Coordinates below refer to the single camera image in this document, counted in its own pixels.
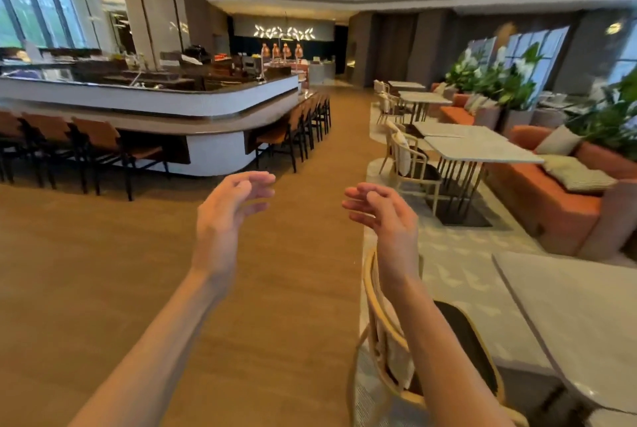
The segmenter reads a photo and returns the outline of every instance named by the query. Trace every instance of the wooden floor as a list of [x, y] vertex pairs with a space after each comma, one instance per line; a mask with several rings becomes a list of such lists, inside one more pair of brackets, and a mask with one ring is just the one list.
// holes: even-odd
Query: wooden floor
[[[271, 209], [243, 226], [236, 285], [211, 314], [166, 426], [344, 426], [358, 336], [362, 227], [340, 208], [384, 146], [371, 94], [329, 90], [333, 129]], [[188, 268], [195, 207], [213, 179], [122, 175], [105, 195], [60, 190], [28, 170], [0, 185], [0, 425], [63, 426], [137, 341]]]

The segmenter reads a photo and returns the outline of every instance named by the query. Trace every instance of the black metal table base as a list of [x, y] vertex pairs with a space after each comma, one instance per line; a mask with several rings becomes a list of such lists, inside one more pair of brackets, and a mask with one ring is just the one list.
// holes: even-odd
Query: black metal table base
[[[472, 205], [473, 197], [482, 180], [482, 164], [442, 159], [438, 163], [438, 171], [443, 178], [440, 194], [446, 196], [438, 199], [436, 208], [436, 217], [442, 224], [470, 228], [491, 227], [487, 218]], [[427, 204], [433, 208], [433, 200], [427, 199]]]

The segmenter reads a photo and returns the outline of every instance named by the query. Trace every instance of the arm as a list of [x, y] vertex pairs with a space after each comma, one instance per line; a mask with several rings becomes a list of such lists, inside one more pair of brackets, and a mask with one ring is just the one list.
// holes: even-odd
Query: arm
[[350, 219], [378, 236], [380, 286], [400, 321], [434, 423], [513, 426], [418, 278], [418, 216], [389, 187], [360, 183], [345, 195]]
[[267, 172], [229, 175], [199, 207], [186, 278], [70, 427], [159, 425], [203, 321], [233, 282], [239, 228], [245, 217], [267, 208], [245, 202], [272, 197], [274, 181]]

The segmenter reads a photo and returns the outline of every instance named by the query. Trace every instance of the white marble table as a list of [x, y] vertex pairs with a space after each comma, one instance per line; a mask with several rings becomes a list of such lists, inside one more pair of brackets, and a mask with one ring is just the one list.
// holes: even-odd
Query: white marble table
[[486, 127], [467, 126], [466, 132], [462, 133], [466, 135], [462, 137], [429, 135], [424, 138], [442, 157], [438, 163], [438, 173], [442, 177], [441, 194], [445, 197], [441, 200], [445, 204], [437, 207], [436, 217], [445, 226], [491, 227], [491, 223], [484, 215], [471, 205], [475, 191], [482, 180], [484, 171], [482, 165], [485, 163], [542, 164], [544, 159], [501, 138], [499, 134]]
[[387, 83], [392, 85], [394, 88], [414, 88], [414, 89], [426, 88], [425, 85], [420, 85], [419, 83], [416, 83], [416, 82], [387, 82]]
[[494, 262], [567, 387], [637, 414], [637, 269], [513, 252]]
[[504, 135], [481, 125], [442, 124], [440, 122], [414, 122], [423, 137], [480, 138], [484, 140], [508, 140]]
[[586, 421], [587, 427], [637, 427], [637, 415], [601, 408]]
[[416, 120], [420, 120], [420, 114], [422, 112], [422, 109], [425, 106], [426, 106], [425, 116], [422, 118], [422, 120], [427, 119], [427, 112], [429, 111], [430, 104], [435, 103], [437, 105], [451, 105], [453, 103], [451, 100], [448, 100], [442, 95], [438, 93], [432, 93], [432, 92], [407, 91], [407, 92], [398, 92], [398, 94], [400, 95], [400, 98], [403, 101], [414, 104], [413, 113], [411, 114], [411, 122], [410, 122], [412, 124], [413, 124], [414, 118], [416, 118]]

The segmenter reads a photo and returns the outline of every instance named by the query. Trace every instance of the ceiling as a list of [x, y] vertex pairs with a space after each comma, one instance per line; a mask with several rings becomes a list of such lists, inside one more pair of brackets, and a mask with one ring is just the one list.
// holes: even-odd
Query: ceiling
[[251, 3], [249, 1], [217, 1], [213, 4], [229, 15], [242, 14], [283, 17], [287, 14], [289, 18], [320, 19], [335, 21], [337, 24], [347, 24], [350, 17], [356, 14], [356, 11], [330, 10], [325, 8], [292, 8], [287, 6], [274, 6], [271, 4]]

